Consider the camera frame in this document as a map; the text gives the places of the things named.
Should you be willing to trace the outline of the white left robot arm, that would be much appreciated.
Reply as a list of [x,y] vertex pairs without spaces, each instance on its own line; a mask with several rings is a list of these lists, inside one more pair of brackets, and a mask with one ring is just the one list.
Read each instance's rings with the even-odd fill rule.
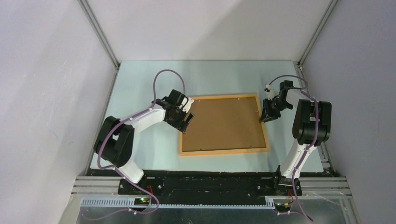
[[94,145],[98,159],[108,161],[109,168],[128,179],[134,193],[143,194],[148,182],[142,178],[143,170],[132,159],[135,135],[161,122],[185,133],[194,117],[190,112],[193,103],[193,98],[172,90],[168,96],[155,99],[148,108],[127,118],[107,117]]

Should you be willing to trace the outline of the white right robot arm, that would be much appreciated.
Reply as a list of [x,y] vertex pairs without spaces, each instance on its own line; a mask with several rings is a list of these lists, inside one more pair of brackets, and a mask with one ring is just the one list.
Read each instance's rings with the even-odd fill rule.
[[301,168],[311,153],[329,139],[332,105],[329,102],[317,101],[289,80],[280,83],[279,91],[275,91],[269,84],[266,85],[265,91],[268,96],[263,100],[259,122],[276,120],[281,117],[283,110],[296,109],[292,125],[292,147],[285,161],[278,166],[271,183],[274,193],[284,195],[289,189],[297,186]]

